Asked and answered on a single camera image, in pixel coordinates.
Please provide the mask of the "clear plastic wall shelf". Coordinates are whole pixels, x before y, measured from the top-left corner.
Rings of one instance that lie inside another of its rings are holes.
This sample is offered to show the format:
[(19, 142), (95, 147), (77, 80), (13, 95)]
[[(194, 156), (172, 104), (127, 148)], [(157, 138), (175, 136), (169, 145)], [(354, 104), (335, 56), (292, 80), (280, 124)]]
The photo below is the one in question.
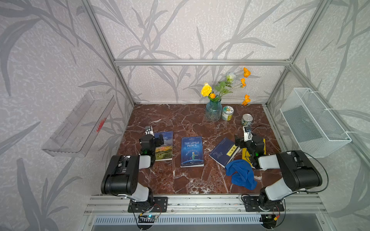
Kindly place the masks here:
[(42, 150), (53, 157), (85, 157), (115, 104), (113, 94), (88, 90)]

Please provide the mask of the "green labelled tin can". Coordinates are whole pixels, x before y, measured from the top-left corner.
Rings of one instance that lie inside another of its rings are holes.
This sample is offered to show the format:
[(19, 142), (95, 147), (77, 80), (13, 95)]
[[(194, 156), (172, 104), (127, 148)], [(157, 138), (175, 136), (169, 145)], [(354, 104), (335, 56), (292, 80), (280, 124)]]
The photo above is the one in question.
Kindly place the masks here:
[(224, 106), (222, 110), (222, 119), (225, 121), (230, 121), (234, 114), (234, 108), (231, 106)]

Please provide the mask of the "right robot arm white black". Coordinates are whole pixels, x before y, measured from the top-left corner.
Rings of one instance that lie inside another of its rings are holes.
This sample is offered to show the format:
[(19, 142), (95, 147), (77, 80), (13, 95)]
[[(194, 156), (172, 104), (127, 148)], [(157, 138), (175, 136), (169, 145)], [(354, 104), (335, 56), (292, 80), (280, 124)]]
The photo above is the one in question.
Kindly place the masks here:
[(279, 208), (279, 204), (285, 197), (322, 185), (321, 174), (307, 157), (308, 155), (301, 150), (265, 155), (265, 143), (263, 138), (257, 135), (248, 141), (235, 136), (235, 145), (248, 151), (249, 166), (255, 169), (279, 169), (282, 174), (279, 181), (262, 188), (258, 197), (252, 197), (250, 202), (252, 207), (270, 211)]

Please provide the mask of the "blue landscape cover book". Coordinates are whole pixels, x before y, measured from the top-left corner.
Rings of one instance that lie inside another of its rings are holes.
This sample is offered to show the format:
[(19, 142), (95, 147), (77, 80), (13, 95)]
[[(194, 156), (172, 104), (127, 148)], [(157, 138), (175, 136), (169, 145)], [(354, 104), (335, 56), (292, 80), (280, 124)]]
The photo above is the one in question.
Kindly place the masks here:
[(156, 162), (169, 161), (173, 157), (173, 131), (154, 133), (154, 136), (155, 138), (159, 138), (161, 134), (163, 135), (164, 144), (156, 147)]

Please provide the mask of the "aluminium front rail frame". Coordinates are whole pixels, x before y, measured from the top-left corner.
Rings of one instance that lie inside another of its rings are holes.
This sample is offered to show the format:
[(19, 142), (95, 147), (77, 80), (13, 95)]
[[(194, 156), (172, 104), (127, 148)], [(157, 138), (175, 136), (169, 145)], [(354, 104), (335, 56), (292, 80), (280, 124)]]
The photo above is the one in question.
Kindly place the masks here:
[[(258, 206), (244, 204), (239, 194), (168, 194), (166, 202), (155, 205), (161, 215), (262, 214)], [(271, 209), (268, 214), (327, 214), (318, 194), (294, 194), (279, 203), (284, 210)], [(115, 196), (91, 196), (84, 215), (131, 215), (130, 200)]]

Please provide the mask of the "blue cleaning cloth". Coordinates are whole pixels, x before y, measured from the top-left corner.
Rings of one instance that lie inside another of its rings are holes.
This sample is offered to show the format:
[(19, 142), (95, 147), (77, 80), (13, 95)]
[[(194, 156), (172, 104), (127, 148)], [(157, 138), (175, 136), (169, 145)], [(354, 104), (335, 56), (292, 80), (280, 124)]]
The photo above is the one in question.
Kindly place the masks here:
[(254, 179), (253, 169), (247, 161), (243, 159), (231, 161), (226, 165), (225, 169), (226, 175), (232, 177), (232, 184), (244, 187), (250, 191), (256, 188), (257, 181)]

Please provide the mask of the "glass vase with flowers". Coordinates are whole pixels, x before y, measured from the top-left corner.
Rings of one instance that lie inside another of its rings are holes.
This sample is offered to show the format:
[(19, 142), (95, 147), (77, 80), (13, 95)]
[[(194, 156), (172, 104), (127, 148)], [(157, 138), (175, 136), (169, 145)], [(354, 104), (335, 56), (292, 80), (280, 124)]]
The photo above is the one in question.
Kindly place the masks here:
[(200, 93), (202, 97), (209, 99), (205, 109), (205, 118), (208, 121), (216, 122), (222, 117), (222, 99), (227, 94), (232, 94), (234, 90), (246, 87), (246, 79), (250, 75), (250, 70), (244, 67), (241, 78), (238, 78), (234, 72), (229, 72), (214, 86), (204, 83)]

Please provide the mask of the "blue Little Prince book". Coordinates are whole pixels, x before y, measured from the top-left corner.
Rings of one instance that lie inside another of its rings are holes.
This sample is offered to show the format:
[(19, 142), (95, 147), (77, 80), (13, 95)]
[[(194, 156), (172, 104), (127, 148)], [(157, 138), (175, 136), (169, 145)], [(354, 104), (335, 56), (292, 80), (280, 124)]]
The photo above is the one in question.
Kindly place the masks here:
[(181, 167), (203, 167), (202, 137), (183, 137), (181, 139)]

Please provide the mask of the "open silver tin can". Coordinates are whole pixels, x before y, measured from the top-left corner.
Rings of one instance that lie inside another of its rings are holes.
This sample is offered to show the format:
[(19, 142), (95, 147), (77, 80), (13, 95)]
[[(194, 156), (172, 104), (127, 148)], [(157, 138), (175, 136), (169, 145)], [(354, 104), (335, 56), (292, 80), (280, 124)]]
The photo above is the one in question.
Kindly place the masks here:
[(250, 126), (253, 123), (253, 116), (251, 114), (244, 114), (242, 116), (241, 124), (243, 126)]

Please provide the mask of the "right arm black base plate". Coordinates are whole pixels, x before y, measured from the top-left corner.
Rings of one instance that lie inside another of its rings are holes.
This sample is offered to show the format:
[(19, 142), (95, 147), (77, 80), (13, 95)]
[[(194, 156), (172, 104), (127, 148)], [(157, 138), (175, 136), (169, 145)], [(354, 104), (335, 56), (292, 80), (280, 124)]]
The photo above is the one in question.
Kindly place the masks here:
[(271, 201), (267, 197), (243, 195), (246, 212), (284, 212), (285, 207), (282, 200)]

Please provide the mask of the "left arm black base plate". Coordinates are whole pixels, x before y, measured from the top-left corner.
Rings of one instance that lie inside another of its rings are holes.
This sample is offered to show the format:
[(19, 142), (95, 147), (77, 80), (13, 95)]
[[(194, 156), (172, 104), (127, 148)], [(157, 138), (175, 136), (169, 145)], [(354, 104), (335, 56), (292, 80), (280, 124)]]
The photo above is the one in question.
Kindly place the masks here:
[(130, 200), (129, 213), (146, 213), (146, 212), (166, 212), (168, 205), (168, 197), (154, 196), (144, 202), (135, 202)]

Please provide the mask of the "dark navy book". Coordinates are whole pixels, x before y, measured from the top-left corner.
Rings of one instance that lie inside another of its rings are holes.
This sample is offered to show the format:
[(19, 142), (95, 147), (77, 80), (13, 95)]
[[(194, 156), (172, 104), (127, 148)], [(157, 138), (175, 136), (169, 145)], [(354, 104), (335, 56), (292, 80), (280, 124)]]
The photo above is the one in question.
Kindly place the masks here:
[(223, 168), (234, 158), (240, 148), (235, 145), (235, 142), (224, 138), (209, 154)]

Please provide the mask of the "yellow cover book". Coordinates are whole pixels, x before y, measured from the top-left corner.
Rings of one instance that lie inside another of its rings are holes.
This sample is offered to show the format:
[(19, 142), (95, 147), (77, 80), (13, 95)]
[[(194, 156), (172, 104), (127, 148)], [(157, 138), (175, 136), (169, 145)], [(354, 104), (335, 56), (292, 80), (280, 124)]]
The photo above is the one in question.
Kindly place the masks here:
[(261, 169), (258, 159), (266, 155), (265, 139), (252, 137), (245, 142), (246, 147), (242, 149), (242, 159), (247, 161), (253, 168)]

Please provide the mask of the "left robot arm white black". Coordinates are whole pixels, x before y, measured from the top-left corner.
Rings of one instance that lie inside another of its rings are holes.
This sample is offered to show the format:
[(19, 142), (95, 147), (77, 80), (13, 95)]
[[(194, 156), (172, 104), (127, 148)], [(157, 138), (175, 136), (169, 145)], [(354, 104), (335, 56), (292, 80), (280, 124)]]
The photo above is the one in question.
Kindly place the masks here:
[(154, 196), (150, 188), (138, 182), (139, 170), (150, 168), (156, 161), (155, 151), (164, 144), (163, 135), (156, 138), (146, 134), (140, 140), (139, 155), (115, 155), (111, 158), (101, 183), (101, 193), (126, 196), (135, 203), (153, 206)]

